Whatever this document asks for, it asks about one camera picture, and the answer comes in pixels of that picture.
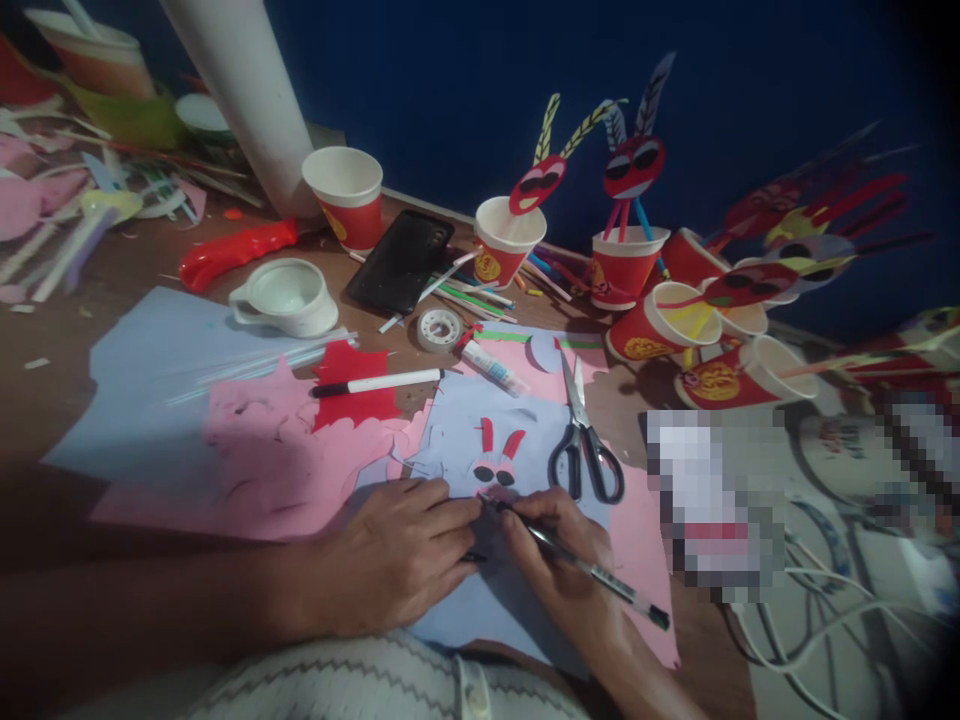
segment hand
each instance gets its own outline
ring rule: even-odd
[[[610,536],[580,512],[562,488],[528,495],[514,503],[513,509],[551,528],[582,560],[611,568]],[[550,618],[592,669],[612,651],[630,654],[625,616],[613,593],[573,565],[544,557],[514,513],[503,514],[503,530],[514,560]]]
[[[476,498],[449,500],[442,479],[398,480],[374,491],[342,531],[290,546],[303,637],[351,637],[412,625],[477,571]]]

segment ceramic mug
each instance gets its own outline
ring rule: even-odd
[[[323,273],[298,258],[273,260],[254,270],[230,293],[230,307],[241,325],[272,325],[297,338],[323,335],[339,316]]]

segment tape roll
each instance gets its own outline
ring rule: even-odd
[[[463,323],[449,310],[430,310],[417,322],[417,338],[427,352],[452,352],[463,335]]]

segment mug handle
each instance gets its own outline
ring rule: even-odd
[[[227,299],[230,309],[233,310],[233,319],[241,325],[267,325],[270,320],[263,313],[248,313],[240,309],[240,305],[249,302],[247,298],[247,287],[241,285]]]

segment black smartphone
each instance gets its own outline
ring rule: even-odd
[[[453,225],[415,210],[404,210],[347,285],[358,303],[409,315],[430,275],[440,268]]]

